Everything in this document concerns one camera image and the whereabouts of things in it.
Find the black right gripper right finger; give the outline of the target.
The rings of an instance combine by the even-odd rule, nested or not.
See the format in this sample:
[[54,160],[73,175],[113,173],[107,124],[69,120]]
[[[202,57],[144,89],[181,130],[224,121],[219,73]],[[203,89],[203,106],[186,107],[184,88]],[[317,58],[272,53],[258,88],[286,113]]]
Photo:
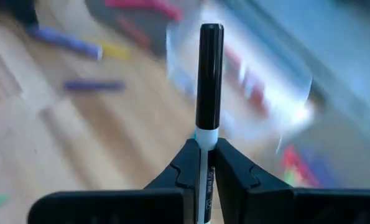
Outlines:
[[370,224],[370,190],[292,187],[223,138],[215,171],[225,224]]

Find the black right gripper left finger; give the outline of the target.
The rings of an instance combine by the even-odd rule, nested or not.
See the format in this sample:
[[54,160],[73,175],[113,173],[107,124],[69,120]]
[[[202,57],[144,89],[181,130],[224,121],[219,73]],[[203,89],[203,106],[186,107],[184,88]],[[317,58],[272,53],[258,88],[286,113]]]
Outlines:
[[27,224],[196,224],[199,161],[188,139],[143,189],[48,194],[31,206]]

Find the light green highlighter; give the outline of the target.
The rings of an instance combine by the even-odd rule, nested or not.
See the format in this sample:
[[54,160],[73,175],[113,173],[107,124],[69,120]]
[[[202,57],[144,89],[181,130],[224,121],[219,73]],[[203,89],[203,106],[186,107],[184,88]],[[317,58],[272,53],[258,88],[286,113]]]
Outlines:
[[284,181],[291,186],[297,186],[298,185],[297,174],[291,170],[289,170],[288,172],[285,172]]

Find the purple highlighter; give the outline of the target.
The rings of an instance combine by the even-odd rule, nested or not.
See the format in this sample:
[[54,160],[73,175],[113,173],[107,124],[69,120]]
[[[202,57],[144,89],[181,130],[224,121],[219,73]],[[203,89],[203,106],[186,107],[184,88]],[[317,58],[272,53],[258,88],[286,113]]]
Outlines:
[[25,30],[33,37],[59,47],[74,50],[95,60],[101,60],[103,58],[103,48],[98,44],[93,44],[47,27],[27,26]]
[[335,181],[333,181],[333,177],[328,170],[325,160],[321,156],[307,156],[306,162],[314,175],[314,177],[317,179],[319,184],[322,187],[332,187],[335,184]]
[[126,84],[118,80],[77,79],[65,81],[63,87],[67,91],[121,91]]

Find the red white marker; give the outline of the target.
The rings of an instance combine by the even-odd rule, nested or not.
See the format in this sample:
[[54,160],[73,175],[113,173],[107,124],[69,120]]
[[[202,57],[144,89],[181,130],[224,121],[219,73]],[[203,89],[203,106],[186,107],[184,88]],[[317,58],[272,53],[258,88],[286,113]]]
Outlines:
[[258,114],[267,116],[264,104],[264,82],[231,47],[224,46],[224,77],[246,99]]

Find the black Expo marker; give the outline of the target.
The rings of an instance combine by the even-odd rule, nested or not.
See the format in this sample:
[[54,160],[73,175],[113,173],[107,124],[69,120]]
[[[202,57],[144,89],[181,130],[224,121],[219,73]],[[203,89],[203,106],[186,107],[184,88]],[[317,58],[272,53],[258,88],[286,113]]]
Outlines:
[[197,81],[195,140],[200,148],[197,224],[210,224],[215,167],[213,150],[218,142],[224,27],[202,24]]

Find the slim yellow highlighter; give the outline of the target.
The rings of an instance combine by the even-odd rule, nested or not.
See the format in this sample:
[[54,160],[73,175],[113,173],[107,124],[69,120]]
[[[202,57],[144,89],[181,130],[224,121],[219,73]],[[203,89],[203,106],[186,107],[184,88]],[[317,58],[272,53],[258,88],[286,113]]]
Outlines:
[[103,49],[103,57],[127,60],[131,56],[127,48],[120,47],[116,44],[110,44],[108,42],[101,42],[100,46]]

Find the pink highlighter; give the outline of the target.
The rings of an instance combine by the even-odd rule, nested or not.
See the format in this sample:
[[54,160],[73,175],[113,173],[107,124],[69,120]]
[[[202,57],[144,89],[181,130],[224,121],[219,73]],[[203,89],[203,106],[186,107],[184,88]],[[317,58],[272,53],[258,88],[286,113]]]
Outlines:
[[182,11],[179,8],[163,0],[104,0],[104,4],[118,9],[153,10],[174,21],[179,21],[182,18]]

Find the white plastic bin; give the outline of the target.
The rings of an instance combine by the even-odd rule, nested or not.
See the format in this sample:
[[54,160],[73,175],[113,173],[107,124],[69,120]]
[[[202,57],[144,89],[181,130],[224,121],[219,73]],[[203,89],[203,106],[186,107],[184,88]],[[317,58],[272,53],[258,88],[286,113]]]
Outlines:
[[[284,135],[276,149],[278,172],[298,177],[297,187],[370,189],[370,133],[338,110],[304,113],[303,123]],[[322,187],[312,174],[307,156],[321,156],[330,171],[332,187]]]

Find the clear plastic bin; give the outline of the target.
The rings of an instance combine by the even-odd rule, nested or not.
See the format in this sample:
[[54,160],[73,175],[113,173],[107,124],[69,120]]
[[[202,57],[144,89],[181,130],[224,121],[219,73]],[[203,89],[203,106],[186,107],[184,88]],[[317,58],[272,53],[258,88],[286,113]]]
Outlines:
[[308,102],[312,76],[283,61],[219,0],[202,0],[198,8],[167,28],[167,77],[190,101],[197,98],[199,36],[204,23],[223,25],[223,54],[224,46],[231,47],[265,84],[267,116],[261,116],[225,79],[223,55],[220,133],[224,137],[281,140],[303,123],[304,113],[313,113]]

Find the grey translucent plastic bin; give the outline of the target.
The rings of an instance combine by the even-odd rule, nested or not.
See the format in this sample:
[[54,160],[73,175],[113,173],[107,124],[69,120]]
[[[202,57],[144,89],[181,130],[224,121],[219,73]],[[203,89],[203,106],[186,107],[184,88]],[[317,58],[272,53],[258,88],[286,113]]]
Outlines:
[[[202,2],[202,0],[163,1],[179,8],[182,11],[182,18],[188,12],[198,8]],[[161,57],[166,52],[167,26],[179,22],[168,19],[162,13],[153,10],[108,7],[104,4],[104,0],[85,0],[85,4],[97,21]]]

